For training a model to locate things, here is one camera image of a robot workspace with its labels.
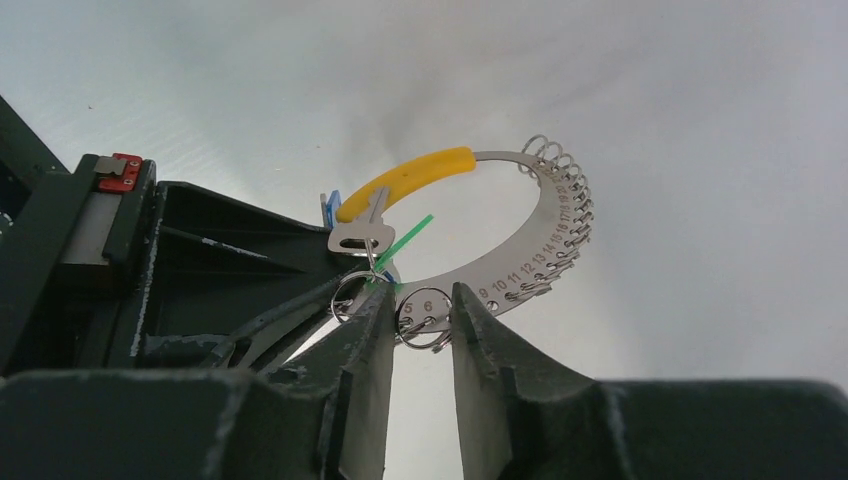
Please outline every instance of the white table surface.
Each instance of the white table surface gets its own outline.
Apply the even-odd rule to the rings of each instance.
[[[456,145],[534,133],[584,166],[593,241],[501,319],[599,378],[848,386],[848,2],[0,1],[0,93],[73,168],[155,159],[314,224]],[[405,280],[508,237],[535,184],[503,165],[387,212]],[[449,352],[395,354],[387,479],[460,478]]]

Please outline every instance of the silver key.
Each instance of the silver key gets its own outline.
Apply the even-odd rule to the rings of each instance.
[[[335,253],[367,255],[385,253],[395,241],[395,229],[383,223],[383,211],[389,199],[389,187],[380,187],[368,199],[368,208],[350,223],[339,223],[330,232],[327,249]]]

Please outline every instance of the curved metal plate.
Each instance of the curved metal plate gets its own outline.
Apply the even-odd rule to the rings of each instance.
[[[585,177],[573,171],[569,174],[553,162],[523,153],[478,152],[474,155],[477,161],[506,161],[527,167],[538,178],[541,189],[535,210],[509,239],[482,257],[441,275],[401,285],[398,302],[422,287],[449,294],[455,282],[462,282],[471,287],[493,314],[499,315],[532,296],[549,291],[548,284],[571,266],[563,267],[577,257],[576,250],[588,240],[591,215],[587,214],[591,202]],[[444,330],[445,317],[449,313],[447,302],[438,296],[417,297],[403,305],[402,318],[411,319],[412,325],[429,320],[430,324],[419,333]]]

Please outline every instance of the green zip tie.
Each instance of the green zip tie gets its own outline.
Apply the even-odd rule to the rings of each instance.
[[[426,217],[424,217],[424,220],[418,222],[418,225],[412,227],[412,230],[410,230],[409,233],[401,237],[400,240],[398,240],[394,243],[394,245],[389,247],[389,249],[386,250],[386,253],[384,253],[380,257],[380,259],[377,260],[377,263],[374,264],[374,271],[382,271],[383,265],[385,265],[386,262],[391,260],[392,257],[400,251],[401,248],[405,247],[406,244],[409,243],[409,241],[412,240],[413,237],[421,233],[421,230],[424,230],[424,227],[426,227],[431,220],[433,220],[433,215],[427,215]]]

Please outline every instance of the yellow grip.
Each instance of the yellow grip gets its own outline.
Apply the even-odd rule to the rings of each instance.
[[[410,160],[360,188],[336,210],[336,220],[351,222],[368,208],[368,199],[380,187],[389,187],[386,209],[403,197],[437,180],[474,170],[477,160],[468,147],[442,150]]]

